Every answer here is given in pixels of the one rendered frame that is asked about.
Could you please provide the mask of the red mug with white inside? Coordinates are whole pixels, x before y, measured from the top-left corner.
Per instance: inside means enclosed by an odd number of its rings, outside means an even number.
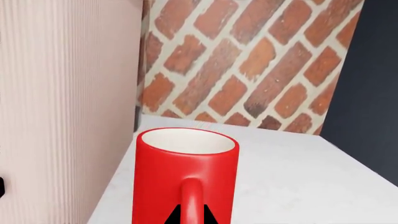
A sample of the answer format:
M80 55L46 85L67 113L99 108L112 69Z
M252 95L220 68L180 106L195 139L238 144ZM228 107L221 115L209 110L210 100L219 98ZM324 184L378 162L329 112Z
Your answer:
M231 224L239 144L195 128L155 128L136 139L132 224L164 224L181 205L180 224L204 224L208 205Z

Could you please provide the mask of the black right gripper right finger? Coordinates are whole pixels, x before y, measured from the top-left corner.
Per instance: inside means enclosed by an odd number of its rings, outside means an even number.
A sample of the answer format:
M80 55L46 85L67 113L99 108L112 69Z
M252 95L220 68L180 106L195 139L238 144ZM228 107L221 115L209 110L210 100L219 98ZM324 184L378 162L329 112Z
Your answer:
M208 205L204 205L204 224L218 224Z

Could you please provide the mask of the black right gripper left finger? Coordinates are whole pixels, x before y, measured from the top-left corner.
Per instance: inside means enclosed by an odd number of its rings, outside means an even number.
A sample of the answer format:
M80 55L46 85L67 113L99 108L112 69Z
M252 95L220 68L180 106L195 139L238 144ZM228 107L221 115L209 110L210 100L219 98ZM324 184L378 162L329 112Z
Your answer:
M166 219L164 224L180 224L181 216L181 205L178 204L171 212L169 217Z

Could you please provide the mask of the pink ribbed cabinet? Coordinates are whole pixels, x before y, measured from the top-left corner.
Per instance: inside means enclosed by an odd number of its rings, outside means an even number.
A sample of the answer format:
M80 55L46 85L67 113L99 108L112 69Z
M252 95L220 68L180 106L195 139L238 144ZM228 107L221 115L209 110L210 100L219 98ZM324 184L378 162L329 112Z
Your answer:
M0 224L87 224L134 132L143 0L0 0Z

